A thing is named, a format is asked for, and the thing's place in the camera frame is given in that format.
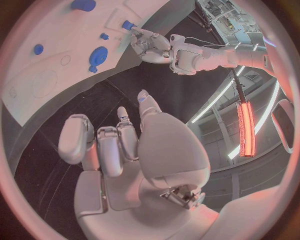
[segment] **dark floor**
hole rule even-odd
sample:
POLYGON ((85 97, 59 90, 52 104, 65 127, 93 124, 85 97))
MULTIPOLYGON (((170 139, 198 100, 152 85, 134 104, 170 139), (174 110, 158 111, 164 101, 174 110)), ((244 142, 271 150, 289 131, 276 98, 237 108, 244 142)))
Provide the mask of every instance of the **dark floor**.
MULTIPOLYGON (((187 18, 166 37, 173 33, 213 41, 204 29, 187 18)), ((190 43, 202 45, 201 42, 190 43)), ((167 64, 143 62, 97 83, 58 109, 33 136, 15 173, 20 190, 36 212, 60 234, 70 240, 86 239, 76 221, 73 205, 82 166, 68 165, 57 152, 65 120, 71 114, 85 114, 95 130, 102 126, 115 126, 118 123, 117 109, 124 106, 140 135, 137 95, 141 89, 146 89, 164 112, 187 122, 216 91, 226 75, 227 71, 220 67, 194 76, 177 75, 167 64)), ((11 239, 22 239, 22 236, 11 239)))

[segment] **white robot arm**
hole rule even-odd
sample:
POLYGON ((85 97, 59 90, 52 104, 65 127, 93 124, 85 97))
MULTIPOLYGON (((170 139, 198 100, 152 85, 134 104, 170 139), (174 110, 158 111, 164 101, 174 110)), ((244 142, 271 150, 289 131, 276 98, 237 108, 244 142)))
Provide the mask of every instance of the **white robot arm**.
POLYGON ((235 50, 233 47, 197 46, 185 43, 185 37, 172 34, 170 42, 162 35, 133 26, 131 46, 139 57, 148 63, 170 64, 171 70, 180 75, 194 75, 201 70, 218 66, 236 68, 238 65, 265 70, 274 76, 266 51, 235 50))

